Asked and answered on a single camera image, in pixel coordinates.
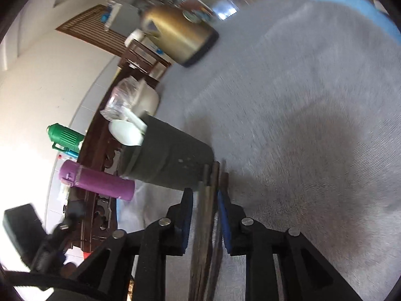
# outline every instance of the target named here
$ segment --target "green bottle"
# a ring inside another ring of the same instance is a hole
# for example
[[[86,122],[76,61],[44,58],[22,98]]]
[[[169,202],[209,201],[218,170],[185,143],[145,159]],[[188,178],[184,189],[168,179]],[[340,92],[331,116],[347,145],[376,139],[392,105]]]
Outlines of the green bottle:
[[[79,153],[82,141],[85,138],[85,136],[81,135],[79,132],[64,127],[58,123],[49,125],[47,127],[47,134],[49,135],[50,140],[53,141],[52,148],[63,153],[67,151]]]

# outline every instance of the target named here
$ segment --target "silver bolt head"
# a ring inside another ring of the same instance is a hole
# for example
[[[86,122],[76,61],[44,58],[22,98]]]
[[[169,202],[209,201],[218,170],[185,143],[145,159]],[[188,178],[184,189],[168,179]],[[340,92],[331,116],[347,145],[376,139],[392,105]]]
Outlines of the silver bolt head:
[[[164,217],[159,219],[159,225],[160,226],[167,226],[171,224],[170,218]]]
[[[290,228],[290,229],[288,230],[288,234],[289,234],[290,236],[298,236],[298,235],[301,234],[301,231],[300,231],[299,229],[297,229],[297,228]]]
[[[121,239],[124,235],[125,235],[125,231],[124,230],[115,230],[112,234],[113,238],[115,239]]]
[[[249,218],[249,217],[245,217],[241,220],[242,225],[245,226],[250,226],[253,224],[253,219]]]

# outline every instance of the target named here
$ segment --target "dark gray container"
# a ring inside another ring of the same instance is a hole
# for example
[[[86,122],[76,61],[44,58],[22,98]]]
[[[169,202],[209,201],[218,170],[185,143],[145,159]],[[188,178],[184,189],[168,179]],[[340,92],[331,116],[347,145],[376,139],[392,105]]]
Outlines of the dark gray container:
[[[197,189],[203,167],[212,165],[210,146],[150,115],[141,146],[124,146],[117,172],[125,179],[137,179],[175,190]]]

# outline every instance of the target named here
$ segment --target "green handle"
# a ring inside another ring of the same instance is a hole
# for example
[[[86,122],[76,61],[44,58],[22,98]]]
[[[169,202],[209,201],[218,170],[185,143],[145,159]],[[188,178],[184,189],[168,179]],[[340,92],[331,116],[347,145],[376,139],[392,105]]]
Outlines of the green handle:
[[[59,147],[56,147],[56,142],[53,144],[52,148],[53,148],[53,149],[56,149],[57,151],[61,151],[61,152],[64,152],[64,151],[65,151],[65,149],[61,149],[61,148],[59,148]]]

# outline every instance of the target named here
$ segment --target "purple thermos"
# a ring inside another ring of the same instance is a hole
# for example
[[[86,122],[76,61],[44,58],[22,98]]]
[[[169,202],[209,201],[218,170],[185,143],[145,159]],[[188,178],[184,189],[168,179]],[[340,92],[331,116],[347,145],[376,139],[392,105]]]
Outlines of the purple thermos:
[[[120,198],[127,201],[132,199],[135,190],[134,181],[88,169],[70,160],[65,161],[61,166],[59,179],[70,187],[78,187],[96,192],[100,195]]]

